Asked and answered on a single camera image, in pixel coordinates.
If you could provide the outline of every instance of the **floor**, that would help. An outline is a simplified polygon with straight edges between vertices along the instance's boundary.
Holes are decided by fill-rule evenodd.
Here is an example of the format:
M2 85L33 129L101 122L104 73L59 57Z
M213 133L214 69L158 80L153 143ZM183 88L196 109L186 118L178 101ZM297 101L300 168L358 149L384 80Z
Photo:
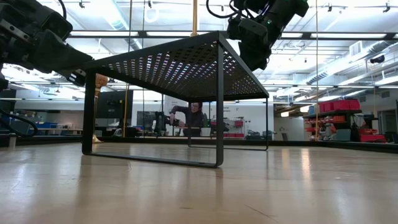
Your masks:
M0 223L396 223L398 155L225 150L220 169L82 156L79 144L0 151ZM199 161L212 149L101 144Z

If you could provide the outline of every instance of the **ceiling light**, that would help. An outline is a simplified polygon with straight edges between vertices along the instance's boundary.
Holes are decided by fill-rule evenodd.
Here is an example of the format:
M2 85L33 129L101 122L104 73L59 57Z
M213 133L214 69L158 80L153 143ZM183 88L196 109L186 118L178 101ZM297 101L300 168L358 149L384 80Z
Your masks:
M332 38L332 39L379 39L384 38L387 34L318 34L318 38ZM317 38L317 34L311 34L312 38Z
M366 91L366 90L355 91L355 92L353 92L353 93L348 93L348 94L345 95L345 96L354 96L354 95L357 95L357 94L362 93L362 92L364 92L364 91Z
M324 96L318 99L318 101L320 102L324 102L324 101L329 101L329 100L334 100L339 98L340 96Z
M50 82L11 82L11 84L50 85Z
M282 38L301 38L302 36L302 33L282 33Z
M376 85L384 85L384 84L393 83L393 82L398 82L398 76L384 78L380 81L377 81L375 84Z
M95 37L95 36L103 36L103 37L129 37L130 36L138 36L138 32L129 32L128 30L124 31L85 31L85 30L79 30L79 31L72 31L70 32L70 35L72 37L79 37L79 36L85 36L85 37Z
M23 100L37 100L37 101L39 101L39 100L49 100L49 99L42 98L42 99L23 99Z
M286 118L289 116L289 112L283 112L280 114L281 117Z
M398 88L398 86L379 86L379 88Z
M300 108L300 112L308 113L309 109L310 109L310 106L303 106L302 108Z
M186 32L147 32L147 35L149 37L152 36L164 36L164 37L189 37L191 35L191 32L186 31Z
M0 100L22 100L22 98L0 98Z
M373 86L339 86L338 88L374 88Z

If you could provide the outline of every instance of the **man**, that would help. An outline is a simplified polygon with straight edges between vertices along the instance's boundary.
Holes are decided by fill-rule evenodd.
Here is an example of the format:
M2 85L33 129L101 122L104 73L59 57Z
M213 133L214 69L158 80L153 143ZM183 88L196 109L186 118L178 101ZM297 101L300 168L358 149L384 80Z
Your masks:
M203 126L203 113L201 112L201 108L203 106L203 103L192 103L191 104L191 122L189 123L189 108L186 106L174 106L173 109L170 112L170 120L174 121L175 120L175 112L183 112L185 114L185 120L187 121L187 124L185 124L183 121L180 121L178 126L180 128L183 127L188 127L191 126L191 128L200 128ZM183 130L184 136L188 136L188 130L184 129ZM200 129L192 129L191 131L191 136L193 137L199 137L200 136Z

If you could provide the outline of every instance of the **perforated table top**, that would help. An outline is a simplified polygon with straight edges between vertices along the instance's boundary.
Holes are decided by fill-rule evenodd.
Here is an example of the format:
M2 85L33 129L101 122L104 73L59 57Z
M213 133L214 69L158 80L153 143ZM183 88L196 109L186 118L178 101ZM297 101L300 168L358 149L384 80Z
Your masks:
M268 92L219 32L95 60L80 69L185 101L215 101L217 43L224 51L224 100L268 98Z

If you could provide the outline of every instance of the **dark shirt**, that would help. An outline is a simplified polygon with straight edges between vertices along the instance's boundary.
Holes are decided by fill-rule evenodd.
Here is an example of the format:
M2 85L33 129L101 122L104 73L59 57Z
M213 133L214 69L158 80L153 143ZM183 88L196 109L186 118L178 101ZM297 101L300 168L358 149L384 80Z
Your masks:
M191 127L199 127L199 128L201 128L203 126L203 113L201 111L192 113L189 110L189 108L186 106L174 106L170 113L175 114L175 112L183 112L185 114L185 121L186 121L185 126L190 125ZM189 118L188 118L189 113L191 114L191 122L189 122ZM185 136L188 136L187 129L184 129L183 133ZM191 130L191 136L199 137L200 130L199 129Z
M185 125L191 127L202 127L203 126L203 113L198 111L192 113L186 106L174 106L170 113L183 112L185 114ZM191 123L189 123L188 114L191 113Z

